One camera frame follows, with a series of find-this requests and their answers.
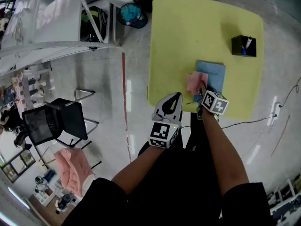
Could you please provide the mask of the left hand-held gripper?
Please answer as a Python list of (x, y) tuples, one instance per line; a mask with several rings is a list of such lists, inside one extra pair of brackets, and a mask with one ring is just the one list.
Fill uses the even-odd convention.
[(169, 94), (161, 99), (153, 115), (153, 127), (148, 137), (152, 146), (168, 149), (175, 141), (181, 128), (183, 96), (180, 92)]

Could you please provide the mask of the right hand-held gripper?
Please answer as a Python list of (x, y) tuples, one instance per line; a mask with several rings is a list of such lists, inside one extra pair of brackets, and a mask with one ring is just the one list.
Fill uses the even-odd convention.
[(199, 120), (202, 120), (203, 109), (206, 109), (212, 113), (218, 121), (219, 116), (224, 115), (229, 101), (209, 84), (206, 87), (205, 84), (201, 82), (200, 85), (200, 94), (202, 97), (198, 100), (197, 117)]

